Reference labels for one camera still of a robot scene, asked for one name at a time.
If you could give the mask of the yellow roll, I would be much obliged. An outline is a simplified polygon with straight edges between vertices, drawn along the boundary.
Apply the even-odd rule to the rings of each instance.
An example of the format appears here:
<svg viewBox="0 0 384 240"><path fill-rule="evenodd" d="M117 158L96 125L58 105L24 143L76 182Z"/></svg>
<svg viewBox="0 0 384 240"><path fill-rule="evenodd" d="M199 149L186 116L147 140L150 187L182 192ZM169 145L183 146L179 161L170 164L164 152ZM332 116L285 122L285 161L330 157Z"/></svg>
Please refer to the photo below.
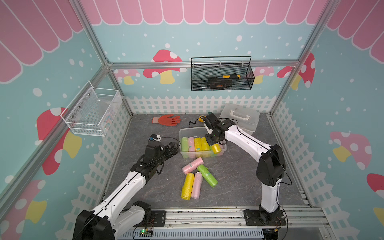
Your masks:
<svg viewBox="0 0 384 240"><path fill-rule="evenodd" d="M210 146L209 146L205 137L201 138L201 142L202 142L203 156L208 157L210 155L210 151L211 151Z"/></svg>
<svg viewBox="0 0 384 240"><path fill-rule="evenodd" d="M194 138L195 153L200 154L202 152L202 140L201 138Z"/></svg>
<svg viewBox="0 0 384 240"><path fill-rule="evenodd" d="M221 145L219 143L213 144L212 146L210 146L210 148L213 151L213 153L216 155L221 153L221 151L222 151Z"/></svg>
<svg viewBox="0 0 384 240"><path fill-rule="evenodd" d="M181 192L181 198L183 200L189 201L191 199L194 180L195 180L195 175L193 173L187 173L184 185L182 187L182 192Z"/></svg>

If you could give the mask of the green roll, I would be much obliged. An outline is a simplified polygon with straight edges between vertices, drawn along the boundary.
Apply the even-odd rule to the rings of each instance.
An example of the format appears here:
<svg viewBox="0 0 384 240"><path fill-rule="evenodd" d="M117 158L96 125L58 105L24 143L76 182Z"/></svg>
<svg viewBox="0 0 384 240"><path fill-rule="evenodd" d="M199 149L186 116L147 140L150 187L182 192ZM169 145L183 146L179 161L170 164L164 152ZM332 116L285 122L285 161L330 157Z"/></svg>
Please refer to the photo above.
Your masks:
<svg viewBox="0 0 384 240"><path fill-rule="evenodd" d="M217 179L211 174L209 169L204 165L199 165L197 170L202 174L203 178L207 181L207 183L212 187L216 187L218 184Z"/></svg>
<svg viewBox="0 0 384 240"><path fill-rule="evenodd" d="M189 151L189 140L187 137L181 138L181 152L187 153Z"/></svg>

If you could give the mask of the pink roll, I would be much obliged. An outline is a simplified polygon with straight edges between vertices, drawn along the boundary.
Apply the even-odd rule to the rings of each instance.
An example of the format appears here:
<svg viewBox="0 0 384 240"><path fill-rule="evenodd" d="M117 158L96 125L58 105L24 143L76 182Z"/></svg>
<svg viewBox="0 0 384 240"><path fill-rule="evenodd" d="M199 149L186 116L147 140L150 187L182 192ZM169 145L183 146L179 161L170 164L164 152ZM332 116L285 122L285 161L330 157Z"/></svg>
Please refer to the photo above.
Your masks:
<svg viewBox="0 0 384 240"><path fill-rule="evenodd" d="M187 173L191 173L194 170L196 170L199 165L203 165L203 164L204 164L203 159L201 157L199 157L199 158L195 159L194 161L190 162L189 164L187 164L186 166L184 166L182 168L182 171L186 175Z"/></svg>
<svg viewBox="0 0 384 240"><path fill-rule="evenodd" d="M199 199L202 181L203 181L202 173L197 172L195 174L195 179L194 179L194 183L193 183L193 189L192 189L192 194L191 194L192 199L195 199L195 200Z"/></svg>
<svg viewBox="0 0 384 240"><path fill-rule="evenodd" d="M190 156L195 155L195 139L193 137L188 138L188 151Z"/></svg>

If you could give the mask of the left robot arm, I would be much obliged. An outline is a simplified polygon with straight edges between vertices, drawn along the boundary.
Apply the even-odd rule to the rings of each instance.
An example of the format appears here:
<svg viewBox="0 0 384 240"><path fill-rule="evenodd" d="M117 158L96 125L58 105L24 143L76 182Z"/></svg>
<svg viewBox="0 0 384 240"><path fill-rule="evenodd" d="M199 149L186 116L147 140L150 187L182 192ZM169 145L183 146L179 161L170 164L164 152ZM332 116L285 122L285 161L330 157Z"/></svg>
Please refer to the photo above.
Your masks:
<svg viewBox="0 0 384 240"><path fill-rule="evenodd" d="M150 136L144 154L122 183L91 211L83 210L77 216L74 240L116 240L132 227L151 222L149 204L137 201L127 211L124 207L154 175L162 173L165 161L178 154L179 140L171 138L167 145L161 140L160 136Z"/></svg>

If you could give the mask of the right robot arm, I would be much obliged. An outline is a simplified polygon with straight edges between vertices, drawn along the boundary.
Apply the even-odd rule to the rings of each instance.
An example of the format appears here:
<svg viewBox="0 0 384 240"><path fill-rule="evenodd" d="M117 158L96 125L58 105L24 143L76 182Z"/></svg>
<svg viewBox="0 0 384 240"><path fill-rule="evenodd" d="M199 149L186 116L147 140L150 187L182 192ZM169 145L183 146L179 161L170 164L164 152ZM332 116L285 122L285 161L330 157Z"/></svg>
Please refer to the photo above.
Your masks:
<svg viewBox="0 0 384 240"><path fill-rule="evenodd" d="M236 120L217 118L215 114L207 115L204 120L208 133L205 138L210 146L232 142L251 157L257 165L256 176L262 183L262 200L259 204L259 220L267 225L284 211L279 201L281 185L292 185L293 181L283 182L288 176L283 149L279 145L266 144L243 131Z"/></svg>

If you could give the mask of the clear plastic storage box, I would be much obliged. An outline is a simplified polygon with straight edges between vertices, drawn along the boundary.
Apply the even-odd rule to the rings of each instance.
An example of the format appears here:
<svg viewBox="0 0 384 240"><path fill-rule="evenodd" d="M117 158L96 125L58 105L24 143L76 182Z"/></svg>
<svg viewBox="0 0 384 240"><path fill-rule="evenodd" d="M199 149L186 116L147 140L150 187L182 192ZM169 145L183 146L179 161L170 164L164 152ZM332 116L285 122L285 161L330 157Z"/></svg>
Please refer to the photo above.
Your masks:
<svg viewBox="0 0 384 240"><path fill-rule="evenodd" d="M227 145L222 142L209 146L205 138L207 133L205 127L184 128L179 131L180 151L184 159L210 158L224 154Z"/></svg>

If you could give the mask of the yellow tape measure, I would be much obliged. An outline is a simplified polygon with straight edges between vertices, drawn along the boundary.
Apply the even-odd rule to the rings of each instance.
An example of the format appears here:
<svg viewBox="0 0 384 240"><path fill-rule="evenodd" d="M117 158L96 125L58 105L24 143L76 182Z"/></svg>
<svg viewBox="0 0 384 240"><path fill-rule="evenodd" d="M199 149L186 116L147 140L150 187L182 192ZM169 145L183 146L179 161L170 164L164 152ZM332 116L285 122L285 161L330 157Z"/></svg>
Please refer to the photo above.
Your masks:
<svg viewBox="0 0 384 240"><path fill-rule="evenodd" d="M199 123L203 124L205 118L206 118L205 115L201 115L195 121L189 121L189 126L196 125L196 124L199 124Z"/></svg>

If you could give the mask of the red work glove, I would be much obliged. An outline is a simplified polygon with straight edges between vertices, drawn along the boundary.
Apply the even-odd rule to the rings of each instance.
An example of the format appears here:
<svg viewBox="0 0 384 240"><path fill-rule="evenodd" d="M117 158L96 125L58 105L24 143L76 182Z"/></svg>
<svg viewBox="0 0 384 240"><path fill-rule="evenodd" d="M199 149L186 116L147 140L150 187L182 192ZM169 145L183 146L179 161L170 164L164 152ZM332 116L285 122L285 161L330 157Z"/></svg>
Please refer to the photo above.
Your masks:
<svg viewBox="0 0 384 240"><path fill-rule="evenodd" d="M163 115L161 117L153 117L152 123L168 127L175 127L181 123L181 118L180 116Z"/></svg>

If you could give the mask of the white lidded tool case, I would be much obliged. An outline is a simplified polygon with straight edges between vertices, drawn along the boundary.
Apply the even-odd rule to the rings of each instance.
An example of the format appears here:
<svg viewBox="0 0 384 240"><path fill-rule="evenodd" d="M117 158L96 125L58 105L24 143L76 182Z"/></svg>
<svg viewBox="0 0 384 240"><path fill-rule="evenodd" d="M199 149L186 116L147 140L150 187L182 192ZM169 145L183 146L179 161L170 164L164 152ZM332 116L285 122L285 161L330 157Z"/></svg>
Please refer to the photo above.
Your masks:
<svg viewBox="0 0 384 240"><path fill-rule="evenodd" d="M244 108L235 104L226 104L221 112L220 119L231 119L238 123L239 128L252 135L260 120L260 113L256 110Z"/></svg>

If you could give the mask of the black orange tool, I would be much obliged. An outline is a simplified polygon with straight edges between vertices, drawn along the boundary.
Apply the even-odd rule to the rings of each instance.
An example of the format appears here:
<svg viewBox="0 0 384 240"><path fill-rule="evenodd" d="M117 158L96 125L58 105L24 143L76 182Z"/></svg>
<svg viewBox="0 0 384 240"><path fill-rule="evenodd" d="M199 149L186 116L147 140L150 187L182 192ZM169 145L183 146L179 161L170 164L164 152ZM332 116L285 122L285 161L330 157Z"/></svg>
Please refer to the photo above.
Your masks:
<svg viewBox="0 0 384 240"><path fill-rule="evenodd" d="M210 83L208 84L211 90L216 89L216 90L222 90L225 89L227 86L226 84L220 84L220 83Z"/></svg>

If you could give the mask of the yellow black screwdriver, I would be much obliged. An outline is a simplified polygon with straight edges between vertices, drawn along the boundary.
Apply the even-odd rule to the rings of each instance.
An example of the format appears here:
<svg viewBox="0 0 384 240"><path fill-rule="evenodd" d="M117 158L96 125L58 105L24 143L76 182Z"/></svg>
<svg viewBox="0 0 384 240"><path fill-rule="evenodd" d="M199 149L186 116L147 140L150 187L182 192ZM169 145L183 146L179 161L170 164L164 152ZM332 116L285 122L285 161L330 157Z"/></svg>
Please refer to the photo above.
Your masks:
<svg viewBox="0 0 384 240"><path fill-rule="evenodd" d="M241 78L241 75L237 75L237 74L208 77L208 79L240 79L240 78Z"/></svg>

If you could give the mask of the green circuit board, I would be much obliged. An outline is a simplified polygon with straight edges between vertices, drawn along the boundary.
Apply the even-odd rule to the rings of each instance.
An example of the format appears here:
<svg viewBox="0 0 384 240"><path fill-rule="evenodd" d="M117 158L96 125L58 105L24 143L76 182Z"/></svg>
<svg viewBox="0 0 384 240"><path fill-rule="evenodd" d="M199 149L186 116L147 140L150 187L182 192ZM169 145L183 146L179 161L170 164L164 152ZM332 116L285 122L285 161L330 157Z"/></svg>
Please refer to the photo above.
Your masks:
<svg viewBox="0 0 384 240"><path fill-rule="evenodd" d="M140 235L139 237L140 238L152 238L154 235L154 231L153 230L149 230L149 229L142 229L140 231Z"/></svg>

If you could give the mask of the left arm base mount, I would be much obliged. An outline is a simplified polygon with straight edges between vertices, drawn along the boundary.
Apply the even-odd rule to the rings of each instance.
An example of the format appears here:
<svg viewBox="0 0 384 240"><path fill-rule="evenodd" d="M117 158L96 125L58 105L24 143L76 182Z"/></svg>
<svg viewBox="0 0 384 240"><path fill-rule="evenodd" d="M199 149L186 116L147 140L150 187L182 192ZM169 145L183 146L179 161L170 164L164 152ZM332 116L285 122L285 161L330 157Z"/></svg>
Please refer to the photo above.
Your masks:
<svg viewBox="0 0 384 240"><path fill-rule="evenodd" d="M164 227L166 220L166 211L154 211L151 205L142 201L136 201L133 206L141 207L145 213L143 219L135 227Z"/></svg>

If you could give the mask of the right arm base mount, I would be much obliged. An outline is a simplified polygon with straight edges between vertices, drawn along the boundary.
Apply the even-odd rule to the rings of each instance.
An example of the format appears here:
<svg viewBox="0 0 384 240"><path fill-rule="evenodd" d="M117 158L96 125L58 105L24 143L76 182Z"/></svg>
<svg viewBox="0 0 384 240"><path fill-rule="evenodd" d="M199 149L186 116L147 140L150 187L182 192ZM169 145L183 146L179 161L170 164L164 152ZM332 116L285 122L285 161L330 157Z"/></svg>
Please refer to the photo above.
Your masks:
<svg viewBox="0 0 384 240"><path fill-rule="evenodd" d="M266 210L243 210L244 219L247 226L286 226L284 212L278 207L274 212L268 213Z"/></svg>

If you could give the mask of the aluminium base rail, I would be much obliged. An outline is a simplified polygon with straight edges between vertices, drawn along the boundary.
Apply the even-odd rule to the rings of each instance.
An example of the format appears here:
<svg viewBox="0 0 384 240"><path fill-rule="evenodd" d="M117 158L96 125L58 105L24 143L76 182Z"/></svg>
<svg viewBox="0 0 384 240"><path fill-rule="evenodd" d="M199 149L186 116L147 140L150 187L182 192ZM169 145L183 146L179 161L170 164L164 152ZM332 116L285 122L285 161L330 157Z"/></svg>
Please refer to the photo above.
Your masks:
<svg viewBox="0 0 384 240"><path fill-rule="evenodd" d="M308 206L281 207L286 226L247 226L243 210L251 207L164 209L164 227L132 227L117 240L333 240L324 212ZM140 231L154 231L152 238L140 238Z"/></svg>

